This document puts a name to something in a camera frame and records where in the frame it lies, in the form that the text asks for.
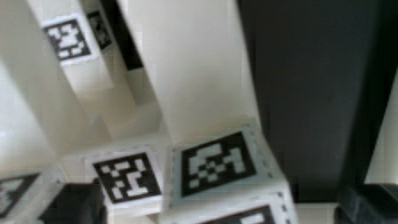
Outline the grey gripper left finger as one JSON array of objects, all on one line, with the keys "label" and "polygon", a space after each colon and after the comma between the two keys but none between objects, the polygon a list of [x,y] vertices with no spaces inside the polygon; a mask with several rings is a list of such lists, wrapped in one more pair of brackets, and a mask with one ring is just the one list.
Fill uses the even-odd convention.
[{"label": "grey gripper left finger", "polygon": [[108,224],[100,181],[69,183],[41,213],[44,224]]}]

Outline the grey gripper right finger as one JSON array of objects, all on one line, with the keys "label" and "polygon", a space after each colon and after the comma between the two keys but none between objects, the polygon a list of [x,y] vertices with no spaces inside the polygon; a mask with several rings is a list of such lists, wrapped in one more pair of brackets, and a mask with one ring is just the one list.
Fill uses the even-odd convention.
[{"label": "grey gripper right finger", "polygon": [[396,184],[364,184],[343,189],[334,224],[398,224]]}]

